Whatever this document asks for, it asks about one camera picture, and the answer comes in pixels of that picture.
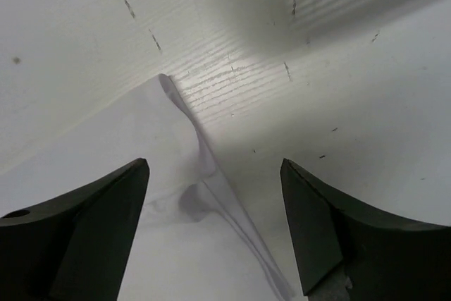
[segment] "white wooden surface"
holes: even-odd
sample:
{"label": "white wooden surface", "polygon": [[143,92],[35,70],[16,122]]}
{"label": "white wooden surface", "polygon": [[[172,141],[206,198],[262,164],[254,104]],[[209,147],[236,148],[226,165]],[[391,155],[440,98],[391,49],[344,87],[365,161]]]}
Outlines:
{"label": "white wooden surface", "polygon": [[451,0],[0,8],[0,171],[166,73],[298,291],[283,157],[380,208],[451,224]]}

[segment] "folded cloth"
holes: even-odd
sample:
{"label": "folded cloth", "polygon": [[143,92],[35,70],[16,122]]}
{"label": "folded cloth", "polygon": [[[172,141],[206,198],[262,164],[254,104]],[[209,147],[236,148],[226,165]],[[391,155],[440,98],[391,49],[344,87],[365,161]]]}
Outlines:
{"label": "folded cloth", "polygon": [[78,188],[138,157],[151,174],[119,300],[294,296],[165,75],[0,176],[0,214]]}

